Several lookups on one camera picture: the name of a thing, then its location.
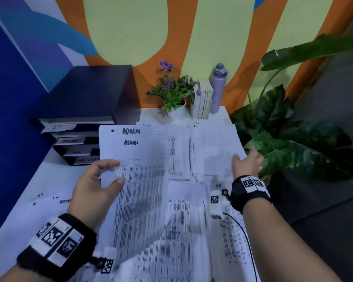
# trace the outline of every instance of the painted mural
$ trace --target painted mural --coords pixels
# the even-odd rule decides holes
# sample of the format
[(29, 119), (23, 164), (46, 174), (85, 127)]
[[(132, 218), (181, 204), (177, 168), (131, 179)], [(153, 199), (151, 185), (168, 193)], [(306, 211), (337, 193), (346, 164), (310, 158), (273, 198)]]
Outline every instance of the painted mural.
[[(161, 59), (195, 79), (222, 62), (229, 113), (248, 91), (259, 96), (267, 51), (342, 33), (352, 18), (353, 0), (0, 0), (0, 25), (48, 91), (73, 66), (131, 64), (141, 106), (153, 108), (161, 103), (145, 92)], [(321, 62), (291, 66), (271, 86), (297, 99)]]

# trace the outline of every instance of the black cable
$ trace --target black cable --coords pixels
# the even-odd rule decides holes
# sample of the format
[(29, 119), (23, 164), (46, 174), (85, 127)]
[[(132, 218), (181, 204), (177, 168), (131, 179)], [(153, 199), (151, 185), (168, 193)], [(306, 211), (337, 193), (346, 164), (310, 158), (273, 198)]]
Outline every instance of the black cable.
[(249, 248), (249, 253), (250, 253), (250, 255), (251, 255), (252, 266), (254, 267), (255, 280), (256, 280), (256, 282), (257, 282), (257, 275), (256, 275), (254, 257), (252, 257), (251, 246), (249, 246), (249, 241), (248, 241), (246, 232), (245, 232), (245, 230), (243, 229), (243, 227), (240, 225), (240, 223), (237, 222), (237, 220), (236, 220), (235, 218), (233, 218), (233, 217), (232, 217), (231, 215), (229, 215), (228, 213), (223, 213), (223, 214), (226, 215), (226, 216), (229, 216), (230, 218), (232, 218), (232, 219), (237, 223), (237, 225), (239, 225), (240, 229), (242, 230), (243, 234), (245, 235), (245, 238), (246, 238), (246, 241), (247, 241), (247, 244), (248, 244), (248, 248)]

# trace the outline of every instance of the black file organizer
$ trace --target black file organizer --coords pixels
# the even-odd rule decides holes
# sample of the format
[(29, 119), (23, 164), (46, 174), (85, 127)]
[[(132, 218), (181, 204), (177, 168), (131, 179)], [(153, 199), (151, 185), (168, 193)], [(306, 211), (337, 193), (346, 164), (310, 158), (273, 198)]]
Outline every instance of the black file organizer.
[[(70, 165), (89, 165), (99, 159), (99, 147), (92, 148), (89, 156), (66, 156), (66, 152), (72, 146), (99, 144), (101, 124), (94, 119), (110, 118), (112, 124), (120, 125), (136, 124), (140, 119), (132, 66), (76, 66), (28, 112), (28, 118), (37, 125), (41, 123), (39, 119), (53, 125), (77, 123), (71, 130), (42, 134), (56, 141), (60, 137), (84, 137), (84, 142), (77, 144), (57, 145), (55, 141), (53, 148)], [(85, 123), (82, 119), (98, 123)]]

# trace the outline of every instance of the wrist strap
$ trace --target wrist strap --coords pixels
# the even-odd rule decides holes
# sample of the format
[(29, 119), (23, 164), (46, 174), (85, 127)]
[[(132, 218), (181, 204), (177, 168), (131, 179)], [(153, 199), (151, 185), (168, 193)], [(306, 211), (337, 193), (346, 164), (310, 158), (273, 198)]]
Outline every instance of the wrist strap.
[(79, 219), (65, 213), (50, 220), (17, 257), (19, 267), (55, 282), (65, 282), (94, 251), (97, 234)]
[(234, 209), (242, 214), (245, 204), (255, 198), (263, 198), (271, 202), (263, 181), (250, 175), (243, 175), (234, 180), (230, 195), (230, 204)]

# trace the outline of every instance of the lavender water bottle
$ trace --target lavender water bottle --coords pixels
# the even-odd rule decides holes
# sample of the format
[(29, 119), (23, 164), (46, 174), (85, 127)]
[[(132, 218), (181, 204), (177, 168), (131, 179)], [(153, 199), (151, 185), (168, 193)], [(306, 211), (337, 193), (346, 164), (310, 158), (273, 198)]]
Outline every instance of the lavender water bottle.
[(212, 77), (209, 79), (213, 88), (212, 106), (210, 112), (215, 114), (220, 108), (222, 93), (224, 91), (227, 79), (227, 70), (222, 63), (218, 63), (213, 71)]

